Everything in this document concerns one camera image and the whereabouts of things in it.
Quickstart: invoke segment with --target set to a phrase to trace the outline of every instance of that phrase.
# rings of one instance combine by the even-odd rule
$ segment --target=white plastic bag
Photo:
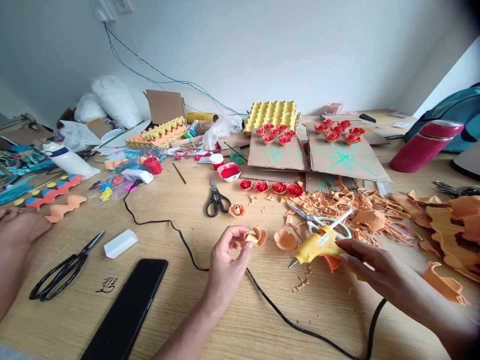
[[[60,134],[65,137],[63,145],[74,153],[85,150],[90,145],[100,145],[100,139],[87,125],[75,121],[60,122],[64,125],[60,129]]]
[[[75,120],[79,123],[87,124],[95,119],[106,117],[107,113],[97,101],[95,94],[91,92],[84,94],[76,105]]]
[[[100,76],[93,81],[91,89],[106,113],[119,126],[130,129],[142,121],[142,115],[132,94],[118,77]]]
[[[202,138],[202,149],[212,151],[217,148],[219,138],[228,138],[230,133],[242,131],[244,120],[239,115],[220,115],[219,119],[208,129]]]

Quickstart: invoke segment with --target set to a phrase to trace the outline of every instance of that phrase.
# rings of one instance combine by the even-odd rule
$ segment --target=red thermos bottle
[[[414,173],[432,160],[465,125],[450,120],[432,120],[423,125],[390,161],[390,167],[402,173]]]

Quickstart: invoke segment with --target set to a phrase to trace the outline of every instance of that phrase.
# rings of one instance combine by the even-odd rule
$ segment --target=wooden desk surface
[[[371,112],[379,124],[382,117]],[[401,147],[400,140],[375,151],[394,181],[393,191],[415,191],[421,196],[434,194],[432,180],[443,180],[454,186],[475,182],[448,165],[451,155],[440,155],[414,174],[398,173],[388,168],[388,161]],[[328,337],[357,357],[364,357],[368,328],[381,297],[366,283],[341,266],[330,274],[324,261],[312,263],[311,280],[315,284],[292,293],[298,276],[304,276],[305,266],[287,269],[288,254],[273,241],[273,234],[284,225],[284,204],[263,200],[246,206],[246,214],[233,218],[220,213],[209,218],[204,213],[210,197],[210,177],[215,173],[208,164],[196,164],[192,159],[177,162],[184,185],[172,161],[163,164],[164,172],[141,186],[127,201],[139,221],[171,219],[181,229],[197,264],[209,265],[212,246],[228,225],[247,227],[260,225],[269,234],[262,247],[254,248],[249,268],[258,284],[271,300],[292,321]],[[105,176],[103,171],[72,189],[71,194],[91,194],[89,186]],[[240,191],[238,181],[218,179],[219,191],[231,202],[247,205],[247,193]],[[66,195],[57,198],[64,204]],[[142,258],[167,259],[169,267],[156,294],[148,316],[135,342],[130,359],[149,359],[165,339],[180,324],[204,290],[207,273],[196,270],[178,233],[168,224],[135,225],[122,201],[109,201],[94,206],[84,203],[68,213],[42,236],[31,251],[20,293],[0,324],[0,341],[19,351],[44,360],[79,359],[118,295],[133,267]],[[126,229],[132,229],[139,242],[117,259],[105,257],[103,245]],[[75,281],[57,298],[40,303],[28,299],[30,290],[51,268],[77,254],[96,234],[106,234],[94,247]],[[435,258],[416,248],[406,248],[386,239],[384,248],[394,251],[412,266],[426,266]],[[462,311],[475,318],[480,309],[478,284],[442,266],[439,273],[451,276],[464,286],[464,295],[472,306]],[[118,278],[110,293],[96,293],[106,278]],[[438,339],[426,328],[387,304],[379,317],[373,346],[375,359],[447,359]],[[302,334],[287,326],[247,276],[241,281],[235,297],[210,336],[202,359],[341,359],[342,356],[323,341]]]

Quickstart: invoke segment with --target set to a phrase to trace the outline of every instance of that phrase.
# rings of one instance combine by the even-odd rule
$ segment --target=glue gun nozzle
[[[288,268],[291,269],[293,268],[295,265],[297,265],[299,263],[299,261],[297,259],[293,259],[290,263],[290,265],[288,265]]]

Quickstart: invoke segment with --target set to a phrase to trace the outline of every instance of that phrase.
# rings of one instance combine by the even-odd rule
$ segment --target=yellow egg carton
[[[187,132],[185,118],[176,117],[167,123],[157,125],[150,130],[131,136],[125,144],[132,149],[170,147],[170,142],[179,140]]]
[[[297,131],[301,117],[302,113],[297,113],[295,101],[254,102],[244,132],[251,133],[253,129],[263,128],[267,123],[276,127],[280,124],[287,125],[290,130]]]

